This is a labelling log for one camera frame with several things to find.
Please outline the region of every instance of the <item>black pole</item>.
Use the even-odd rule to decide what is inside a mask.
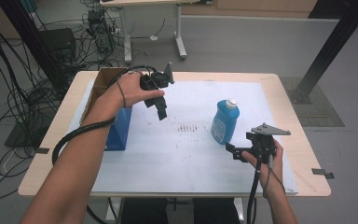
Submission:
[[[55,63],[50,52],[43,44],[39,31],[34,25],[28,13],[23,8],[20,0],[0,0],[0,7],[7,15],[19,33],[21,39],[27,45],[32,55],[45,72],[58,97],[63,99],[69,84],[65,80],[61,68]]]
[[[289,91],[289,97],[294,104],[309,104],[310,93],[327,70],[331,62],[349,40],[358,27],[358,0],[351,1],[350,7],[339,20],[321,51],[319,51],[306,75],[295,90]]]

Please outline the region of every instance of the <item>desk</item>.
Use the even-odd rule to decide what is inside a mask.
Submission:
[[[80,72],[76,75],[74,82],[68,90],[62,105],[52,121],[50,128],[41,144],[41,147],[54,148],[59,140],[65,136],[71,123],[73,115],[81,102],[81,98],[90,81],[97,76],[98,72]],[[323,175],[314,175],[311,168],[320,168],[318,161],[312,151],[310,143],[305,135],[292,105],[283,89],[279,78],[273,74],[244,74],[244,73],[173,73],[176,81],[232,81],[232,82],[255,82],[260,83],[267,98],[269,109],[272,113],[275,125],[290,130],[292,135],[281,136],[285,153],[291,163],[293,174],[298,187],[296,196],[328,196],[330,187]],[[35,196],[43,181],[50,171],[51,153],[36,154],[19,187],[19,194],[24,196]],[[244,193],[223,194],[224,196],[243,197]],[[164,197],[196,197],[196,196],[223,196],[222,194],[197,194],[191,192],[161,192],[158,195],[143,192],[143,194],[122,194],[112,192],[92,192],[91,196],[164,196]]]
[[[131,38],[127,32],[126,27],[126,15],[124,12],[124,7],[127,6],[141,6],[141,5],[162,5],[162,4],[176,4],[176,32],[174,34],[176,45],[179,49],[179,55],[182,59],[187,57],[187,53],[185,50],[185,45],[183,44],[182,36],[181,36],[181,15],[182,15],[182,7],[183,3],[195,3],[199,0],[112,0],[108,2],[101,1],[102,7],[117,7],[118,13],[120,15],[121,20],[121,29],[124,35],[124,61],[128,64],[132,61],[131,56]]]

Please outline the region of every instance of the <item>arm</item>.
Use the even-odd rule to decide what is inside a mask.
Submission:
[[[140,74],[126,74],[99,97],[82,125],[111,119],[123,106],[164,95],[143,91]],[[100,169],[109,127],[83,133],[72,139],[37,192],[21,223],[81,223],[89,195]]]
[[[269,167],[266,164],[261,165],[260,185],[267,197],[269,207],[271,209],[273,223],[297,223],[295,214],[292,211],[290,203],[287,201],[285,192],[283,191],[283,187],[281,185],[283,148],[276,140],[274,140],[274,142],[275,147],[277,148],[277,153],[273,161],[274,166],[270,172]],[[256,158],[252,154],[248,152],[242,152],[242,156],[253,166],[255,166]]]

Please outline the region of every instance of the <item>bottle cap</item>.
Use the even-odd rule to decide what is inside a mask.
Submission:
[[[234,109],[235,107],[237,107],[237,100],[233,99],[233,98],[229,98],[226,100],[226,107],[228,109]]]

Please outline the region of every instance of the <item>gray floor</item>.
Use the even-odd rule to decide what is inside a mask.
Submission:
[[[188,54],[185,61],[178,58],[172,38],[155,42],[133,39],[133,64],[163,68],[171,61],[174,71],[303,77],[336,24],[337,21],[183,17],[182,32]],[[164,32],[173,30],[170,23],[163,29]],[[26,86],[26,77],[21,71],[17,76]],[[345,127],[312,127],[305,128],[305,132],[321,166],[333,172],[336,178],[328,180],[331,196],[294,197],[290,202],[300,223],[358,223],[358,28],[319,85]],[[7,110],[6,98],[7,89],[0,75],[0,116]],[[8,151],[3,142],[14,122],[5,119],[0,125],[0,158]],[[3,181],[0,195],[15,189],[21,178],[22,175]],[[19,222],[30,201],[17,193],[1,199],[0,223]],[[102,217],[104,202],[90,204]],[[170,216],[172,223],[191,223],[191,205],[180,206],[179,211],[170,212]],[[86,216],[85,223],[93,221]],[[263,199],[259,201],[256,223],[271,223],[269,208]]]

